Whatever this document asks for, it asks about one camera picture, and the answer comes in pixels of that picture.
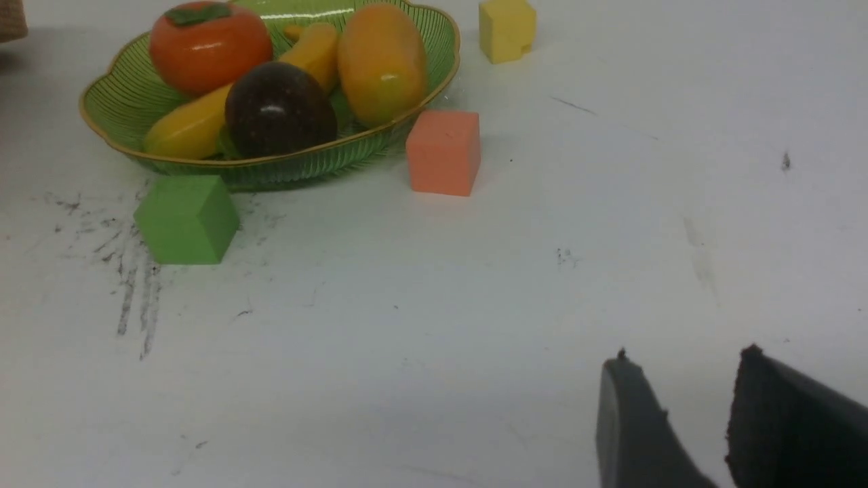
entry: white table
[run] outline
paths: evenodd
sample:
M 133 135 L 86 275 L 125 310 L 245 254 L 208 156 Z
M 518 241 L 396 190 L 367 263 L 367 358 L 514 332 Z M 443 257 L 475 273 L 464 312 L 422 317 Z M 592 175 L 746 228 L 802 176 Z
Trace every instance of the white table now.
M 397 159 L 236 195 L 224 264 L 154 271 L 153 176 L 76 103 L 172 3 L 26 0 L 0 46 L 0 485 L 597 486 L 621 346 L 721 486 L 742 347 L 868 402 L 864 2 L 538 0 L 492 66 L 476 2 L 434 1 L 471 198 Z

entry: gold bowl rim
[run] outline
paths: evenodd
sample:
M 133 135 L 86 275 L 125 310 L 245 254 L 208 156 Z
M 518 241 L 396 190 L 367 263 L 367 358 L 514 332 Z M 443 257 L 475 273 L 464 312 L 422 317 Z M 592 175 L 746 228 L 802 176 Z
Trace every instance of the gold bowl rim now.
M 227 3 L 235 3 L 236 1 L 237 0 L 227 0 Z M 400 2 L 405 3 L 407 5 L 410 5 L 411 7 L 414 7 L 414 8 L 423 9 L 423 10 L 431 10 L 431 11 L 437 12 L 438 14 L 444 16 L 450 22 L 450 24 L 452 25 L 452 31 L 455 33 L 455 42 L 454 42 L 453 53 L 452 53 L 455 56 L 455 62 L 452 64 L 449 73 L 446 75 L 446 77 L 443 79 L 443 81 L 436 88 L 434 88 L 434 90 L 432 90 L 431 93 L 428 94 L 428 96 L 426 96 L 425 99 L 419 103 L 419 105 L 414 107 L 412 110 L 405 112 L 399 118 L 396 118 L 395 120 L 393 120 L 393 121 L 391 121 L 385 125 L 382 125 L 380 127 L 376 127 L 374 129 L 367 129 L 363 132 L 359 132 L 358 134 L 353 134 L 353 135 L 338 139 L 337 141 L 327 142 L 325 144 L 313 146 L 312 148 L 307 148 L 307 149 L 304 149 L 302 151 L 298 151 L 298 152 L 291 153 L 291 154 L 265 156 L 265 157 L 258 157 L 258 158 L 247 158 L 247 159 L 239 159 L 239 160 L 233 160 L 233 161 L 219 161 L 219 160 L 208 160 L 208 159 L 196 160 L 196 159 L 164 157 L 164 156 L 158 156 L 158 155 L 150 155 L 148 153 L 143 153 L 141 151 L 134 151 L 132 149 L 126 148 L 126 147 L 122 146 L 121 144 L 118 144 L 117 142 L 112 141 L 109 138 L 109 135 L 106 134 L 106 132 L 104 130 L 102 130 L 102 128 L 100 126 L 98 126 L 93 121 L 93 119 L 90 118 L 90 114 L 88 114 L 87 110 L 84 108 L 84 101 L 85 101 L 85 98 L 87 98 L 88 94 L 90 93 L 90 90 L 92 90 L 94 88 L 94 86 L 96 86 L 97 83 L 99 83 L 100 81 L 102 81 L 106 77 L 111 76 L 111 74 L 115 70 L 115 66 L 116 66 L 118 60 L 127 51 L 127 49 L 131 45 L 133 45 L 134 43 L 137 43 L 144 36 L 147 36 L 149 34 L 149 32 L 144 32 L 144 33 L 140 34 L 139 36 L 136 36 L 135 38 L 133 38 L 128 43 L 124 44 L 124 46 L 121 48 L 121 50 L 118 51 L 118 53 L 112 59 L 111 64 L 106 69 L 106 72 L 104 74 L 102 74 L 101 76 L 98 76 L 95 80 L 93 80 L 92 82 L 90 82 L 88 84 L 87 88 L 85 88 L 84 91 L 82 92 L 82 94 L 79 96 L 78 112 L 81 115 L 84 122 L 88 125 L 88 127 L 91 130 L 93 130 L 97 135 L 99 135 L 112 149 L 114 149 L 120 153 L 123 153 L 127 156 L 137 157 L 137 158 L 142 158 L 142 159 L 148 159 L 151 161 L 172 162 L 172 163 L 178 164 L 178 165 L 209 166 L 209 167 L 220 167 L 220 168 L 238 168 L 238 167 L 243 167 L 243 166 L 253 166 L 253 165 L 258 165 L 258 164 L 266 164 L 269 162 L 278 162 L 278 161 L 284 160 L 288 156 L 296 157 L 296 156 L 315 153 L 315 152 L 318 152 L 318 151 L 321 151 L 324 149 L 336 148 L 336 147 L 348 144 L 350 142 L 366 138 L 370 135 L 380 134 L 380 133 L 392 130 L 400 123 L 402 123 L 402 122 L 406 121 L 407 119 L 410 119 L 411 117 L 417 115 L 419 112 L 421 112 L 425 108 L 425 106 L 427 106 L 429 103 L 431 103 L 431 101 L 434 100 L 435 97 L 439 96 L 443 92 L 443 90 L 446 89 L 446 87 L 449 85 L 449 83 L 452 81 L 452 79 L 455 78 L 455 74 L 458 72 L 458 67 L 461 64 L 461 54 L 460 54 L 461 31 L 459 30 L 458 24 L 455 22 L 455 19 L 453 19 L 451 15 L 449 15 L 448 13 L 446 13 L 445 11 L 443 11 L 437 7 L 431 7 L 430 5 L 416 4 L 416 3 L 410 2 L 409 0 L 400 0 Z

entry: dark purple fruit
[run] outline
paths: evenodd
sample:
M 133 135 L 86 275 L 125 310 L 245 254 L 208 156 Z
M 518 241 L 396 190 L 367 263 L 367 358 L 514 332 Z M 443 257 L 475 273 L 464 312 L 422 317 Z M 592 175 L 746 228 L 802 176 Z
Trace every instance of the dark purple fruit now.
M 338 119 L 319 83 L 291 64 L 269 62 L 242 76 L 226 99 L 226 127 L 245 157 L 288 155 L 334 141 Z

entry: orange cube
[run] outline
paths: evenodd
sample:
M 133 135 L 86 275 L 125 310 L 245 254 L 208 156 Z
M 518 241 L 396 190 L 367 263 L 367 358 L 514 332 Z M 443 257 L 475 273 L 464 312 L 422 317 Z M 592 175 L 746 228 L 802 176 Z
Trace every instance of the orange cube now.
M 413 191 L 470 196 L 482 153 L 479 114 L 427 110 L 407 137 Z

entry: plastic fruit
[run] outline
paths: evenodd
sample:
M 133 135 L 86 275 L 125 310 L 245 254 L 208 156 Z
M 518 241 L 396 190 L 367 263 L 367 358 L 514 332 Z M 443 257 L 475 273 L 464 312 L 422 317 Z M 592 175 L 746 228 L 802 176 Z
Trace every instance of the plastic fruit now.
M 352 113 L 367 128 L 414 109 L 427 94 L 422 36 L 390 3 L 367 4 L 350 17 L 338 46 L 338 72 Z
M 314 23 L 279 60 L 307 70 L 325 93 L 338 82 L 338 31 L 329 23 Z M 145 135 L 150 155 L 202 160 L 217 154 L 220 128 L 225 122 L 228 83 L 207 95 L 181 105 L 163 116 Z
M 154 22 L 148 46 L 157 74 L 187 96 L 203 96 L 272 60 L 268 28 L 252 10 L 191 2 Z
M 312 23 L 303 29 L 287 26 L 284 34 L 292 34 L 287 37 L 295 44 L 278 61 L 302 68 L 327 95 L 332 93 L 338 85 L 338 29 L 330 23 Z
M 313 76 L 291 64 L 265 63 L 235 82 L 226 128 L 245 157 L 285 155 L 338 136 L 338 120 Z

